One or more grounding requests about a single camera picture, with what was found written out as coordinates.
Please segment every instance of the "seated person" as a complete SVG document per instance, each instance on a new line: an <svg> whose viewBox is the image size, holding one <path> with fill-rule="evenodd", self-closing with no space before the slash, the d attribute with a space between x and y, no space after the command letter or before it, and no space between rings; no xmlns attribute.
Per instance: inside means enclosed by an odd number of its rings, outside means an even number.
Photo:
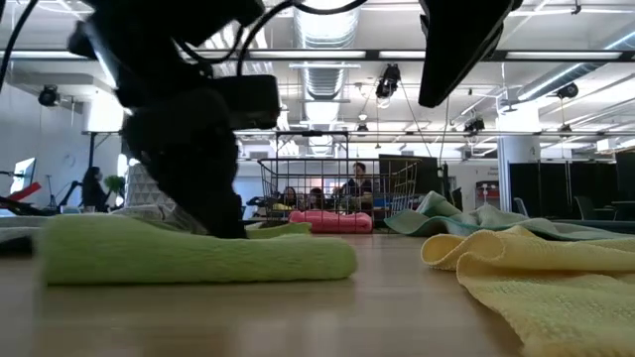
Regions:
<svg viewBox="0 0 635 357"><path fill-rule="evenodd" d="M286 186L282 191L280 198L278 198L278 203L284 204L288 207L296 207L298 205L296 190L291 186Z"/></svg>
<svg viewBox="0 0 635 357"><path fill-rule="evenodd" d="M339 190L340 193L356 197L354 201L359 211L371 211L373 209L373 183L366 178L366 166L362 163L353 164L355 177L351 178Z"/></svg>
<svg viewBox="0 0 635 357"><path fill-rule="evenodd" d="M101 188L103 174L98 167L88 168L81 182L81 201L84 208L94 207L95 212L107 212L108 195Z"/></svg>
<svg viewBox="0 0 635 357"><path fill-rule="evenodd" d="M321 188L314 187L311 189L309 192L309 204L307 205L307 209L325 209L324 194L321 191Z"/></svg>

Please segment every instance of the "metal cage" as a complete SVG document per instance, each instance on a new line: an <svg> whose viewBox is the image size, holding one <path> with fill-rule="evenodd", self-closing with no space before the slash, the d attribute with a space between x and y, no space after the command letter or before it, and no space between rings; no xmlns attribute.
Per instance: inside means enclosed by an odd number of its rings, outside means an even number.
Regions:
<svg viewBox="0 0 635 357"><path fill-rule="evenodd" d="M413 207L420 162L411 158L259 160L267 220L287 220L293 210L362 212L373 221L383 220ZM357 167L365 173L356 175Z"/></svg>

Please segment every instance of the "cable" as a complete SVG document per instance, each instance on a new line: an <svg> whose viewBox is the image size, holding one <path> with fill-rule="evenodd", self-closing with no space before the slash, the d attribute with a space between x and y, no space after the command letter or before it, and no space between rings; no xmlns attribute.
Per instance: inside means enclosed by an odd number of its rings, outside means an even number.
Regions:
<svg viewBox="0 0 635 357"><path fill-rule="evenodd" d="M194 51L188 44L186 44L183 40L176 40L177 45L190 56L193 60L196 60L199 63L205 64L220 64L229 60L229 58L238 50L238 46L240 46L240 40L242 40L242 36L245 33L245 27L240 25L238 31L236 32L236 36L234 38L234 43L231 46L231 49L220 59L206 59L199 55L196 51Z"/></svg>
<svg viewBox="0 0 635 357"><path fill-rule="evenodd" d="M304 11L306 13L313 14L313 15L335 15L335 14L341 14L343 12L353 10L363 5L365 2L366 0L354 0L344 6L341 6L335 9L316 9L311 6L307 6L303 3L297 3L296 8L298 8L298 10L300 11Z"/></svg>
<svg viewBox="0 0 635 357"><path fill-rule="evenodd" d="M240 55L238 56L238 63L236 64L236 75L242 75L242 67L245 62L245 58L247 57L247 52L249 51L249 45L254 41L256 35L262 30L262 28L269 22L269 20L273 19L279 13L289 9L290 7L296 7L298 10L304 11L313 15L336 15L346 11L353 10L362 4L364 4L366 0L354 0L349 4L344 6L335 8L335 9L316 9L307 5L304 5L300 2L300 0L285 0L280 4L274 6L269 12L267 12L263 17L260 18L258 23L251 29L249 32L249 36L245 40L245 44L243 48L240 50Z"/></svg>
<svg viewBox="0 0 635 357"><path fill-rule="evenodd" d="M294 0L285 0L280 4L274 6L268 13L266 13L263 17L258 20L256 25L249 32L249 36L245 40L242 49L240 50L240 55L238 55L238 62L236 63L236 76L242 75L242 67L245 62L245 58L247 57L247 51L249 51L249 45L256 39L256 35L260 32L260 30L269 22L269 20L273 19L279 13L293 7L295 5Z"/></svg>
<svg viewBox="0 0 635 357"><path fill-rule="evenodd" d="M27 19L33 12L33 9L38 5L38 0L31 0L29 5L24 9L22 15L20 15L20 19L16 24L16 28L11 33L11 37L9 38L9 42L7 43L7 47L4 50L4 57L2 58L2 66L0 66L0 93L2 92L2 86L4 85L4 78L7 75L7 69L9 68L9 62L11 61L11 53L13 53L13 48L16 46L16 42L18 41L18 36L20 36L20 32L24 27L24 24L27 22Z"/></svg>
<svg viewBox="0 0 635 357"><path fill-rule="evenodd" d="M7 5L7 0L0 0L0 23L2 23L2 16L4 15L4 8Z"/></svg>
<svg viewBox="0 0 635 357"><path fill-rule="evenodd" d="M406 86L404 85L404 82L402 80L399 80L399 83L401 84L401 89L404 91L404 96L406 97L406 103L408 103L408 109L410 109L410 114L412 114L413 120L415 121L415 124L417 124L417 131L419 132L419 135L421 135L421 141L423 141L424 145L426 146L426 150L428 151L428 156L432 157L433 154L430 152L428 143L426 143L426 139L424 138L424 133L422 133L421 131L421 127L419 126L419 122L417 121L417 116L415 115L413 106L410 105L410 99L408 99L408 92L406 92Z"/></svg>
<svg viewBox="0 0 635 357"><path fill-rule="evenodd" d="M445 100L445 125L444 125L444 135L441 136L441 150L439 151L439 166L442 165L442 157L444 155L445 132L447 131L447 124L449 124L449 97Z"/></svg>

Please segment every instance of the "teal cloth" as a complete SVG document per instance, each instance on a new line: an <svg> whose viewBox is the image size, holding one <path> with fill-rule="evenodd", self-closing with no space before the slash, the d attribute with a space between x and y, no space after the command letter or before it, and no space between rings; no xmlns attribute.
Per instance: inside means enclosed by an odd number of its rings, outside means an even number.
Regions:
<svg viewBox="0 0 635 357"><path fill-rule="evenodd" d="M544 218L528 218L522 214L503 212L492 205L463 213L436 192L430 192L417 211L404 210L386 218L385 222L393 230L413 237L432 237L441 233L468 236L482 229L501 231L516 225L543 238L559 241L630 237L597 228L555 223Z"/></svg>

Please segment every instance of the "black cable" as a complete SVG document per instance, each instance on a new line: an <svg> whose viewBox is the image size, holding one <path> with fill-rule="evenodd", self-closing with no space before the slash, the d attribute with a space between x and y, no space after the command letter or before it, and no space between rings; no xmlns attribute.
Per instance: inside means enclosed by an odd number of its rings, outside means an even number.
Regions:
<svg viewBox="0 0 635 357"><path fill-rule="evenodd" d="M240 50L240 55L238 56L238 63L236 64L236 75L242 75L242 66L245 62L245 58L247 57L247 51L249 51L249 45L254 41L256 35L260 30L269 22L269 20L273 19L276 15L283 12L284 10L289 9L290 7L295 6L301 11L304 11L313 15L335 15L340 14L346 11L353 10L362 4L364 4L366 0L354 0L344 6L335 8L335 9L316 9L311 6L304 5L299 0L285 0L280 4L274 6L269 12L267 12L263 17L260 18L258 23L251 29L249 32L249 36L245 40L245 44L243 48Z"/></svg>
<svg viewBox="0 0 635 357"><path fill-rule="evenodd" d="M269 20L273 19L279 13L293 7L295 5L294 0L285 0L280 4L273 7L273 9L269 10L263 17L258 20L256 25L249 32L249 36L245 40L245 44L240 50L240 55L238 55L238 63L236 64L236 75L242 75L242 66L245 62L245 57L247 57L247 51L249 51L249 45L254 41L256 35L260 32L260 30L269 22Z"/></svg>
<svg viewBox="0 0 635 357"><path fill-rule="evenodd" d="M234 38L234 43L222 58L220 59L206 59L199 55L196 51L194 51L188 44L186 44L183 40L176 40L177 45L185 52L188 56L190 56L193 60L196 60L198 63L204 64L220 64L229 60L229 58L238 50L238 46L240 46L240 40L242 40L242 36L245 33L245 27L240 25L238 28L238 32L236 32L236 36Z"/></svg>
<svg viewBox="0 0 635 357"><path fill-rule="evenodd" d="M4 8L7 5L7 0L0 0L0 24L2 23L2 16L4 15Z"/></svg>
<svg viewBox="0 0 635 357"><path fill-rule="evenodd" d="M2 92L2 86L4 85L4 78L7 75L7 70L9 68L9 62L11 61L11 53L13 53L13 48L16 46L16 42L18 41L18 36L20 36L20 32L24 27L24 24L27 22L27 19L33 12L33 9L38 5L38 0L31 0L29 5L24 9L22 15L20 15L20 19L16 24L15 29L11 33L11 37L9 38L9 42L7 43L7 47L4 50L4 57L2 58L2 66L0 66L0 92Z"/></svg>
<svg viewBox="0 0 635 357"><path fill-rule="evenodd" d="M313 15L335 15L335 14L341 14L343 12L353 10L363 5L365 2L366 0L354 0L344 6L341 6L335 9L316 9L311 6L304 5L302 3L297 3L296 8L298 8L298 10L301 10Z"/></svg>

